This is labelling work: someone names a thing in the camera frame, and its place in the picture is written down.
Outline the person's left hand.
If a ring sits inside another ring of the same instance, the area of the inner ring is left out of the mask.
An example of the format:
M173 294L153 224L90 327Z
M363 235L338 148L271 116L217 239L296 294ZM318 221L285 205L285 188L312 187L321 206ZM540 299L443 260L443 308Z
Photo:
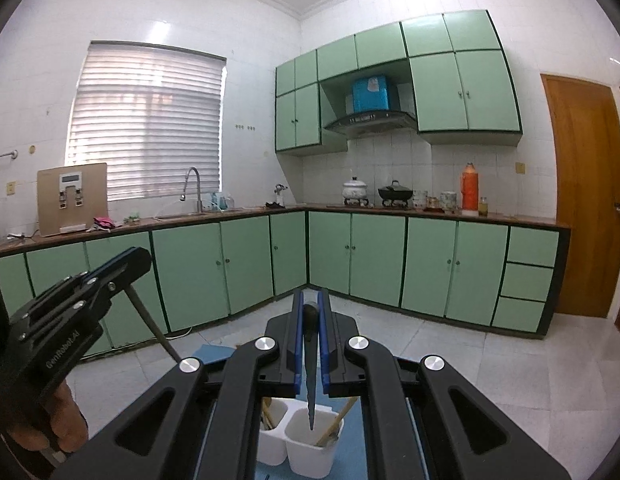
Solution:
M56 445L62 451L78 451L89 440L89 427L67 382L62 382L37 411L18 414L7 424L7 433L28 451Z

